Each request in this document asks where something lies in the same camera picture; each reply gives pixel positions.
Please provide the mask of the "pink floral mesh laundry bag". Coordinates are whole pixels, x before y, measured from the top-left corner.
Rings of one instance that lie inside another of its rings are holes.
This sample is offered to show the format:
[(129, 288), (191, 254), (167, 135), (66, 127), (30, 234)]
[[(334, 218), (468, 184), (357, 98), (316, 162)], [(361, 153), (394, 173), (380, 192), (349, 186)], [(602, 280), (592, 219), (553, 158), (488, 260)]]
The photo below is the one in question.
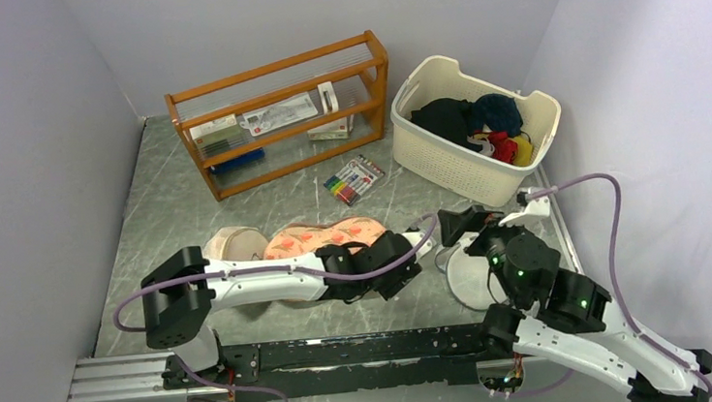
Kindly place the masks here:
[(370, 217), (349, 217), (333, 224), (290, 224), (268, 241), (264, 260), (290, 259), (314, 252), (326, 245), (357, 243), (372, 245), (386, 227)]

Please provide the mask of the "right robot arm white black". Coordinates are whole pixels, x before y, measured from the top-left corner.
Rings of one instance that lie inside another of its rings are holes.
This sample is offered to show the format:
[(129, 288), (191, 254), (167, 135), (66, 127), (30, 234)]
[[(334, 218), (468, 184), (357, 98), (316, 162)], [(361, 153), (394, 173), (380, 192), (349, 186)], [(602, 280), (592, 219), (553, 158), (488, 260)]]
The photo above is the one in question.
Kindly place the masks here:
[(620, 388), (630, 402), (709, 402), (712, 354), (686, 350), (641, 325), (624, 300), (592, 278), (561, 267), (559, 253), (527, 224), (549, 216), (546, 193), (522, 192), (511, 214), (472, 205), (437, 217), (459, 268), (484, 264), (502, 297), (480, 325), (492, 357), (545, 357)]

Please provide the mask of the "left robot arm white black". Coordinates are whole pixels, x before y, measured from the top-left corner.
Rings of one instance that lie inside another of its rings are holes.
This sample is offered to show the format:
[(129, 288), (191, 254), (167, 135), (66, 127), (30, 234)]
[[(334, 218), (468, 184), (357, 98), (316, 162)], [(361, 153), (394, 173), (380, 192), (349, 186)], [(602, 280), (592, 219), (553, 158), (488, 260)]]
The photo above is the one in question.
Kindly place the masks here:
[(140, 282), (145, 344), (174, 352), (204, 385), (226, 375), (227, 357), (205, 321), (218, 310), (271, 301), (390, 299), (421, 271), (428, 232), (384, 232), (373, 244), (327, 244), (281, 260), (228, 261), (184, 247)]

